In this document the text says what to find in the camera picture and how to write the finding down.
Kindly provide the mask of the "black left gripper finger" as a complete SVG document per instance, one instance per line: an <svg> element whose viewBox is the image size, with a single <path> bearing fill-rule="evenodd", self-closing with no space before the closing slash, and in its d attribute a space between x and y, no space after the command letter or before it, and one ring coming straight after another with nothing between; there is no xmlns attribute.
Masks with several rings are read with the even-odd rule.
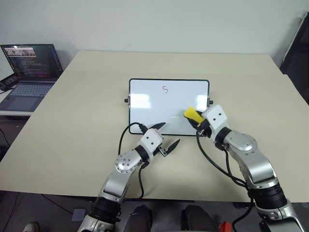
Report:
<svg viewBox="0 0 309 232"><path fill-rule="evenodd" d="M177 147L179 142L180 142L180 139L178 139L173 144L171 144L167 149L167 153L171 153Z"/></svg>
<svg viewBox="0 0 309 232"><path fill-rule="evenodd" d="M164 125L166 124L166 122L161 122L161 123L157 123L154 124L153 126L150 127L150 129L154 129L154 130L160 130Z"/></svg>

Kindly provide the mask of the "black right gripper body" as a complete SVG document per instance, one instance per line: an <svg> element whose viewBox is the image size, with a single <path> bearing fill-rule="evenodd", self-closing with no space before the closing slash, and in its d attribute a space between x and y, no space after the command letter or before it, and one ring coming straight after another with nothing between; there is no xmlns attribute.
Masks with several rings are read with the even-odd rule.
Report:
<svg viewBox="0 0 309 232"><path fill-rule="evenodd" d="M202 137L208 137L208 138L211 137L212 128L208 120L204 120L200 124L197 125L197 133L199 136L202 136Z"/></svg>

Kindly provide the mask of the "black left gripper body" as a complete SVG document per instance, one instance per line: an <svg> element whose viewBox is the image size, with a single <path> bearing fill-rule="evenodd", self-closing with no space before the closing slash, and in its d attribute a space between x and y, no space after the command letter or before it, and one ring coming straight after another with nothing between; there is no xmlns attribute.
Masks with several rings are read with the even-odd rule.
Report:
<svg viewBox="0 0 309 232"><path fill-rule="evenodd" d="M163 142L164 142L164 138L163 137L159 137L156 138L155 141L153 142L153 156L156 155L162 155L162 156L166 156L167 155L167 150L165 149L165 147L163 146Z"/></svg>

